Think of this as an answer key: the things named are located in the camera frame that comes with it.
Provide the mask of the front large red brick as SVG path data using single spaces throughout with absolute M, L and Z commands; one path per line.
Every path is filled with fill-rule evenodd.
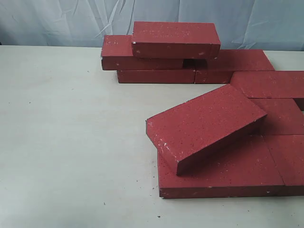
M 248 135 L 177 176 L 157 157 L 158 186 L 164 199 L 275 196 L 284 186 L 261 135 Z

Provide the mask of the right second row brick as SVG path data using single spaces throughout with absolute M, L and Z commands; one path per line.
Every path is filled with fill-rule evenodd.
M 235 72 L 230 84 L 248 98 L 304 97 L 303 71 Z

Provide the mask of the bottom left back brick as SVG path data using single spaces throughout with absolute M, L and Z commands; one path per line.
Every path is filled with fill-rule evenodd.
M 193 84 L 195 70 L 121 70 L 117 78 L 120 84 Z

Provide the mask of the third row red brick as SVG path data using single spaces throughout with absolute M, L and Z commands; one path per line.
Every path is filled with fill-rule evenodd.
M 253 134 L 303 135 L 304 114 L 292 98 L 251 99 L 267 116 Z

